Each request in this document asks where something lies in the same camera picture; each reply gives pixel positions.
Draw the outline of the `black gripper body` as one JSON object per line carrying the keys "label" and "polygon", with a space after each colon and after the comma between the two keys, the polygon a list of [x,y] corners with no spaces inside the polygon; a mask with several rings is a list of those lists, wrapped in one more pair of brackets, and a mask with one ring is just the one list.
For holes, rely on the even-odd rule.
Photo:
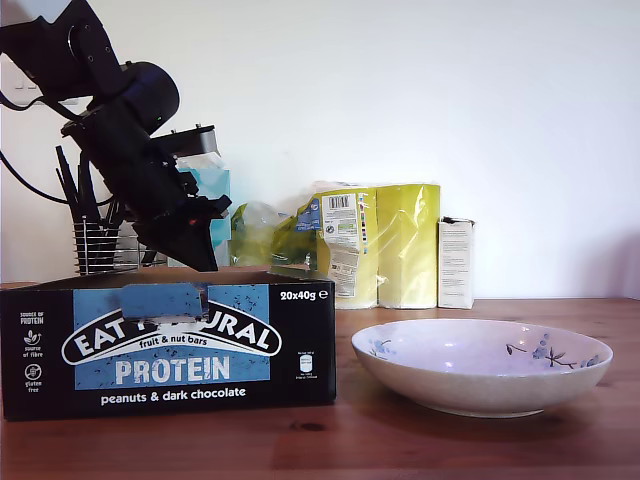
{"label": "black gripper body", "polygon": [[109,190],[133,212],[135,222],[212,220],[228,214],[228,195],[200,196],[193,176],[177,167],[180,158],[213,151],[212,125],[152,138],[132,122],[88,115],[69,122],[67,135],[100,171]]}

